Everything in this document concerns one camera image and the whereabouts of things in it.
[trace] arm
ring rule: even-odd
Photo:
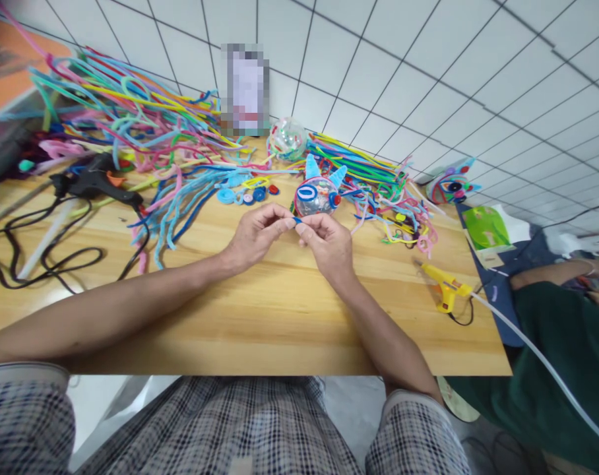
[[[350,231],[326,214],[307,216],[296,231],[310,246],[317,267],[346,304],[368,356],[383,377],[386,392],[403,388],[443,399],[416,343],[365,289],[352,266]]]
[[[113,344],[247,270],[294,226],[280,205],[249,211],[227,248],[213,257],[89,290],[0,330],[0,363],[54,360]]]
[[[562,285],[564,282],[582,275],[599,276],[599,261],[571,259],[564,263],[525,270],[511,277],[511,287],[513,290],[519,290],[537,282],[552,282]]]

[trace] floor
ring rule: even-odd
[[[176,376],[74,376],[68,394],[77,420],[71,470],[176,380]],[[360,466],[379,427],[385,401],[374,376],[324,377],[326,409]],[[474,475],[547,474],[541,452],[521,447],[483,418],[467,424],[451,416]],[[551,469],[553,474],[562,472]]]

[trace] plaid shorts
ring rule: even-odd
[[[0,365],[0,474],[66,474],[75,423],[68,374]],[[365,458],[369,474],[466,474],[433,399],[395,391]],[[115,432],[81,474],[361,474],[318,379],[182,377]]]

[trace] person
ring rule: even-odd
[[[73,448],[68,375],[51,362],[103,348],[259,262],[295,228],[346,304],[387,401],[369,474],[470,472],[422,353],[354,273],[350,232],[330,216],[297,224],[276,204],[243,216],[219,254],[58,301],[0,330],[0,473],[66,473]],[[82,474],[360,474],[314,377],[186,377],[141,410]]]
[[[599,261],[573,259],[511,278],[522,332],[554,366],[599,427],[599,292],[561,287],[599,277]],[[518,441],[599,473],[599,437],[527,347],[510,354],[513,376],[448,377],[453,390]]]

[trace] green shirt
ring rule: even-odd
[[[599,307],[550,282],[521,288],[514,299],[524,334],[599,426]],[[598,436],[529,348],[521,351],[512,377],[447,381],[485,418],[519,441],[599,472]]]

